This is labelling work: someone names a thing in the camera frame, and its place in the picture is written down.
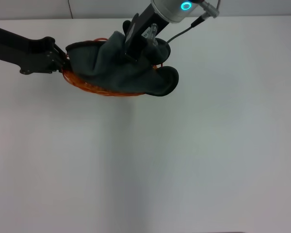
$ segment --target white tabletop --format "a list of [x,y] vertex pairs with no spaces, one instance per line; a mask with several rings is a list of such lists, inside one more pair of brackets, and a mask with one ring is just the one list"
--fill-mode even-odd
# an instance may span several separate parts
[[[122,22],[0,27],[64,49]],[[180,82],[163,98],[0,61],[0,233],[291,232],[291,17],[209,19],[171,46]]]

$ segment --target black cable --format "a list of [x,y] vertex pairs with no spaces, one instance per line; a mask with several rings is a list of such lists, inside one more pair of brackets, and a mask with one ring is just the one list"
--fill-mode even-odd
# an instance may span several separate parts
[[68,6],[69,6],[69,10],[70,10],[71,18],[73,18],[73,14],[72,14],[71,6],[70,6],[70,0],[68,0]]
[[181,36],[182,34],[185,34],[186,32],[188,32],[191,29],[192,29],[192,27],[189,27],[186,30],[184,30],[184,31],[180,32],[179,34],[175,35],[174,37],[172,37],[170,40],[167,41],[167,44],[169,44],[171,41],[176,39],[178,36]]
[[[218,0],[218,4],[217,4],[217,10],[219,10],[221,5],[221,0]],[[192,28],[196,27],[197,25],[201,24],[202,22],[204,22],[207,18],[209,17],[209,15],[207,15],[207,13],[203,14],[202,16],[198,17],[197,20],[195,20],[191,26],[189,28],[187,28],[186,30],[180,32],[179,34],[175,35],[174,37],[172,37],[170,40],[167,41],[167,44],[169,44],[171,41],[173,41],[174,39],[176,39],[177,37],[185,34],[186,32],[188,32],[189,30],[191,30]]]

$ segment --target white wall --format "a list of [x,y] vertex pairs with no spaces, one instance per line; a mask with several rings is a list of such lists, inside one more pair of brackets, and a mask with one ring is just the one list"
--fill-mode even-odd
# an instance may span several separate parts
[[[70,0],[74,18],[123,18],[142,13],[150,0]],[[214,6],[217,0],[208,0]],[[291,15],[291,0],[222,0],[220,16]],[[198,7],[192,16],[203,13]]]
[[71,18],[67,0],[0,0],[0,19]]
[[[208,0],[213,5],[217,0]],[[74,18],[132,18],[150,0],[70,0]],[[192,16],[199,16],[197,8]],[[291,15],[291,0],[222,0],[221,16]],[[71,18],[68,0],[0,0],[0,19]]]
[[[122,22],[0,27],[64,48]],[[209,20],[171,46],[181,79],[164,98],[0,61],[0,233],[291,232],[291,17]]]

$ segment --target gray cloth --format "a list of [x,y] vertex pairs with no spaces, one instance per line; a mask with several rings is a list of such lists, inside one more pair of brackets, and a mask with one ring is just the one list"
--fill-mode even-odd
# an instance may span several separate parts
[[164,41],[156,47],[148,46],[132,63],[121,57],[124,39],[120,32],[114,32],[103,44],[67,47],[73,72],[86,82],[111,91],[169,94],[178,83],[177,71],[172,67],[153,69],[153,65],[168,58],[169,46]]

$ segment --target teal led light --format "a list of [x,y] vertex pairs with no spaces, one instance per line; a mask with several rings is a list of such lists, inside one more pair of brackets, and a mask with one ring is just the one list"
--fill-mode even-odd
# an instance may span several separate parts
[[192,7],[192,3],[190,3],[189,1],[186,1],[186,2],[184,2],[184,3],[181,5],[181,9],[182,9],[183,11],[187,11],[187,10],[189,10],[191,7]]

